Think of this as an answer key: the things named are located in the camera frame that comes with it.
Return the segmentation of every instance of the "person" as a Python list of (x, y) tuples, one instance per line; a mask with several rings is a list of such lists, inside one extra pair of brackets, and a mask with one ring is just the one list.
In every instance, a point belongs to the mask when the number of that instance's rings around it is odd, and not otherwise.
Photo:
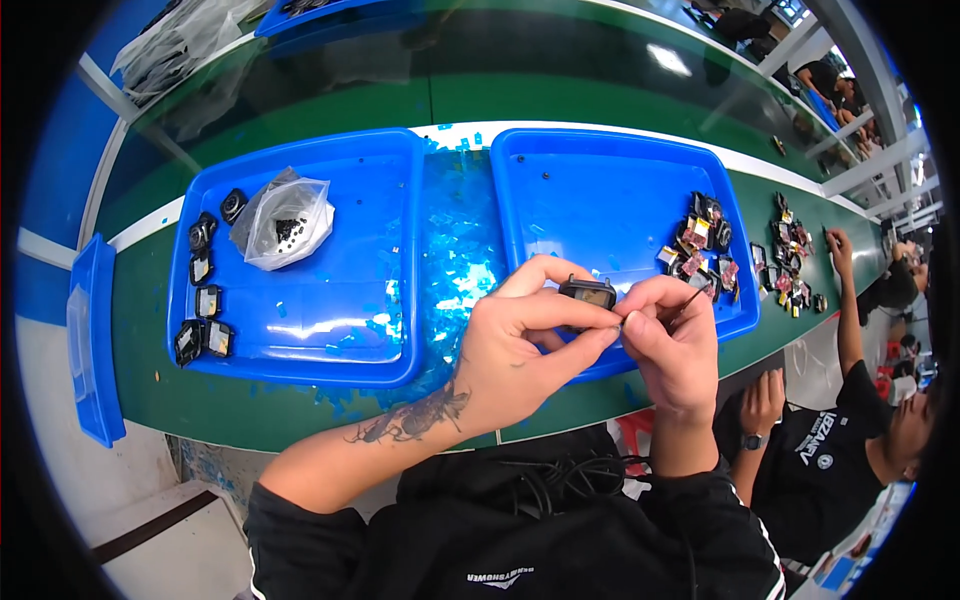
[(893, 261), (887, 269), (889, 276), (874, 281), (856, 299), (860, 326), (867, 326), (870, 313), (878, 307), (904, 310), (919, 294), (926, 291), (927, 266), (916, 262), (913, 255), (916, 249), (913, 242), (898, 242), (894, 245)]
[(834, 114), (845, 109), (857, 115), (860, 108), (867, 104), (856, 78), (840, 77), (835, 68), (822, 60), (808, 62), (797, 69), (794, 75), (819, 96)]
[[(708, 298), (693, 298), (670, 337), (658, 318), (690, 300), (688, 284), (646, 279), (611, 312), (543, 287), (571, 274), (592, 279), (533, 257), (474, 306), (440, 390), (316, 434), (267, 466), (245, 525), (254, 595), (782, 597), (776, 552), (716, 470)], [(564, 345), (552, 331), (561, 324), (588, 330)], [(623, 461), (602, 425), (433, 456), (530, 417), (621, 334), (658, 407), (653, 474), (638, 499), (620, 491)], [(396, 504), (369, 525), (345, 508), (399, 473)]]
[(900, 338), (900, 359), (908, 360), (912, 363), (920, 356), (923, 347), (923, 344), (920, 343), (917, 336), (912, 333), (907, 333)]
[(914, 374), (913, 361), (904, 360), (894, 367), (893, 375), (882, 375), (890, 382), (890, 405), (897, 407), (904, 400), (917, 393), (917, 377)]
[(830, 229), (828, 245), (841, 280), (843, 386), (836, 407), (791, 406), (775, 427), (784, 404), (782, 380), (778, 372), (765, 373), (745, 394), (727, 400), (713, 429), (736, 488), (753, 484), (749, 506), (778, 553), (805, 564), (849, 535), (887, 485), (916, 476), (938, 400), (935, 385), (896, 410), (879, 397), (863, 360), (852, 244), (842, 229)]

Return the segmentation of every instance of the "blue plastic bin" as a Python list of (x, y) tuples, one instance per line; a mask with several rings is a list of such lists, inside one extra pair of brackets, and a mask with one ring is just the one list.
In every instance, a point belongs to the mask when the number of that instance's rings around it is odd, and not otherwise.
[(116, 250), (96, 233), (73, 261), (66, 304), (66, 341), (81, 430), (108, 448), (127, 435), (110, 338)]
[[(342, 133), (276, 146), (204, 169), (187, 188), (170, 269), (167, 351), (193, 319), (187, 231), (215, 215), (204, 285), (222, 290), (214, 320), (234, 332), (232, 355), (186, 366), (291, 384), (394, 388), (420, 365), (417, 280), (422, 141), (406, 129)], [(275, 271), (244, 262), (220, 219), (238, 187), (252, 198), (280, 171), (329, 180), (333, 231), (316, 251)]]
[(377, 16), (379, 14), (379, 10), (376, 8), (371, 8), (368, 5), (385, 1), (388, 0), (336, 0), (330, 2), (326, 6), (304, 12), (303, 14), (298, 14), (297, 16), (291, 18), (287, 15), (287, 13), (280, 12), (280, 9), (283, 8), (284, 4), (286, 4), (286, 1), (276, 0), (274, 7), (271, 8), (265, 15), (263, 15), (263, 20), (261, 20), (260, 24), (256, 26), (253, 36), (275, 36), (280, 32), (286, 31), (292, 27), (296, 27), (301, 23), (306, 23), (307, 21), (312, 21), (322, 16), (334, 14), (346, 9), (364, 7), (361, 9), (361, 13), (357, 15), (358, 20), (369, 16)]
[(840, 124), (837, 123), (837, 119), (833, 116), (833, 113), (830, 112), (829, 107), (824, 104), (824, 101), (820, 96), (816, 95), (809, 89), (804, 89), (804, 97), (810, 107), (813, 108), (814, 112), (820, 115), (820, 118), (824, 120), (824, 123), (827, 124), (827, 127), (831, 128), (835, 132), (840, 131)]
[[(756, 327), (760, 300), (750, 240), (714, 153), (625, 133), (516, 129), (498, 135), (490, 155), (510, 270), (534, 253), (554, 254), (601, 281), (609, 277), (620, 298), (635, 282), (664, 272), (656, 256), (674, 246), (691, 192), (716, 198), (730, 221), (730, 255), (740, 267), (739, 300), (725, 292), (713, 305), (717, 337), (723, 342)], [(717, 270), (717, 253), (704, 255)], [(617, 342), (571, 383), (635, 368)]]
[[(358, 56), (374, 60), (381, 70), (385, 63), (383, 53), (410, 52), (404, 46), (404, 33), (414, 30), (426, 20), (422, 0), (383, 0), (376, 5), (380, 14), (368, 15), (356, 20), (347, 14), (337, 13), (329, 18), (313, 20), (295, 29), (279, 33), (270, 40), (270, 58), (273, 60), (300, 56), (326, 44), (348, 40), (346, 45), (337, 44), (333, 52), (324, 55), (324, 69), (330, 69), (331, 77), (344, 76), (341, 69), (362, 69)], [(393, 35), (376, 36), (396, 32)], [(347, 64), (338, 58), (352, 57)]]

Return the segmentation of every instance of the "tweezers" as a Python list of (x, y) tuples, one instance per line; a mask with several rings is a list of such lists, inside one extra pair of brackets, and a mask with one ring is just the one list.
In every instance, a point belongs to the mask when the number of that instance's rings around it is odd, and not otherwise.
[(684, 313), (684, 311), (690, 305), (690, 303), (693, 302), (698, 296), (700, 296), (701, 292), (705, 292), (710, 285), (712, 285), (712, 282), (706, 283), (702, 288), (694, 292), (693, 296), (690, 297), (690, 300), (687, 300), (677, 308), (677, 312), (664, 314), (662, 316), (657, 317), (657, 319), (663, 324), (663, 328), (666, 329), (667, 335), (671, 337), (673, 336), (673, 334), (677, 331), (677, 327), (676, 327), (677, 320), (681, 317), (681, 315)]

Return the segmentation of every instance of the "white plastic bag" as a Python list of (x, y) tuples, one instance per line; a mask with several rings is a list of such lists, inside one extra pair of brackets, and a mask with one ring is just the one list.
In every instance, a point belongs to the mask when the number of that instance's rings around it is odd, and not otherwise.
[(273, 271), (312, 254), (333, 231), (329, 186), (299, 178), (266, 192), (253, 216), (244, 261)]
[(261, 0), (183, 0), (120, 49), (124, 91), (142, 106), (186, 77), (200, 62), (239, 38), (237, 26)]

